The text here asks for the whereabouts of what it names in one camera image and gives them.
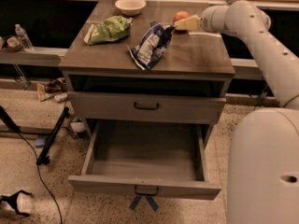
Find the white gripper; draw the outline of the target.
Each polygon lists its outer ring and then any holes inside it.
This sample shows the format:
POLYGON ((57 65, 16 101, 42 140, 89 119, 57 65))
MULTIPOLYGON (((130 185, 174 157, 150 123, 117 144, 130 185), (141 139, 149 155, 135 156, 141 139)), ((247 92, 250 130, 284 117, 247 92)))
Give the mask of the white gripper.
POLYGON ((227 32, 225 18, 228 6, 212 6, 202 12, 201 18, 197 15, 191 15, 188 18, 181 19, 174 23, 178 31, 195 31, 200 24, 206 32, 223 33, 227 32))

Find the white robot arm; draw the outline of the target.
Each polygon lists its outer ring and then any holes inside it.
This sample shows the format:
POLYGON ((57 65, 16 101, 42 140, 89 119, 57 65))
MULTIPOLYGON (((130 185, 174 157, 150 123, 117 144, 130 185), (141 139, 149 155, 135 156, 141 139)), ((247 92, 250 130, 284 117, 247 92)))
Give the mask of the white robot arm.
POLYGON ((175 22, 239 38, 278 107, 247 114, 235 127, 228 160, 227 224, 299 224, 299 58, 279 42, 251 2, 213 6, 175 22))

